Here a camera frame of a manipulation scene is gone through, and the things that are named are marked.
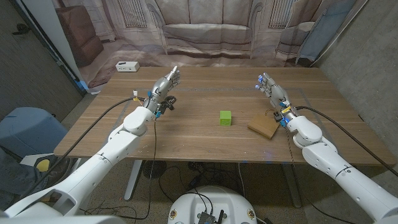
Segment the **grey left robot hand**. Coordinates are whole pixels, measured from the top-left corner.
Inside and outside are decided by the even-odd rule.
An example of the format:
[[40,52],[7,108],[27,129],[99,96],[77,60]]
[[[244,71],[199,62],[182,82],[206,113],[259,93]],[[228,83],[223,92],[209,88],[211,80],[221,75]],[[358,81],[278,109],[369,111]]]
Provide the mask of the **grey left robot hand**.
[[177,66],[166,74],[164,77],[158,79],[152,90],[149,98],[145,100],[144,107],[154,114],[164,114],[165,110],[174,110],[173,104],[176,101],[174,96],[168,96],[168,92],[180,84],[180,71]]

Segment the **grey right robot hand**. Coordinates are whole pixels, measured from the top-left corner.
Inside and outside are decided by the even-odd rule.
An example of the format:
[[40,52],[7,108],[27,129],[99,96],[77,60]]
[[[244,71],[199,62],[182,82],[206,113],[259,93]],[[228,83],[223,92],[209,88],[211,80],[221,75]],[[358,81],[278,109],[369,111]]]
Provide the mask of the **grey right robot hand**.
[[255,88],[265,94],[271,105],[276,110],[274,119],[284,128],[295,116],[287,92],[267,74],[258,76],[258,84]]

